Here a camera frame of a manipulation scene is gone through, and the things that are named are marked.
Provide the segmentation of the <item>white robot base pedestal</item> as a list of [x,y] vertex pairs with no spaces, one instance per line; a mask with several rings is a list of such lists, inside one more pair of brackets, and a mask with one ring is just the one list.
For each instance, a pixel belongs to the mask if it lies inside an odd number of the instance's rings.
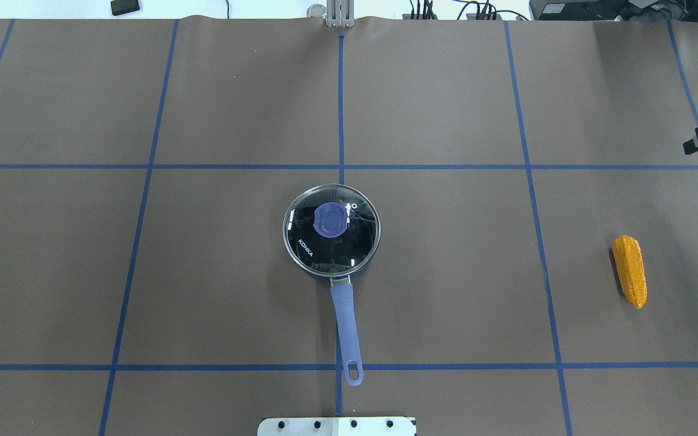
[[416,435],[413,417],[266,418],[258,435]]

